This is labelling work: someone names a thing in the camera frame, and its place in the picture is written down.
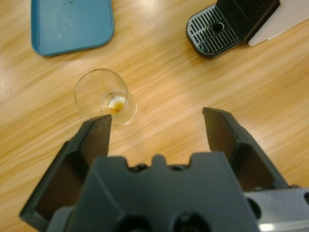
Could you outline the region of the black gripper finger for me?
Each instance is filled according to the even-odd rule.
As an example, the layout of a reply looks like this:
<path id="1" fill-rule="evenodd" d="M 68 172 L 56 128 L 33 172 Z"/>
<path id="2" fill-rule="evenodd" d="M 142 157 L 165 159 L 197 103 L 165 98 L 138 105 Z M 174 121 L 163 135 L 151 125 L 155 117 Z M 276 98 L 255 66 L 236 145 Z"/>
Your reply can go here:
<path id="1" fill-rule="evenodd" d="M 231 113 L 209 107 L 202 113 L 210 150 L 225 154 L 244 191 L 289 187 L 258 142 Z"/>
<path id="2" fill-rule="evenodd" d="M 40 232 L 54 213 L 76 204 L 92 162 L 109 151 L 111 115 L 85 121 L 66 141 L 22 208 L 19 217 Z"/>

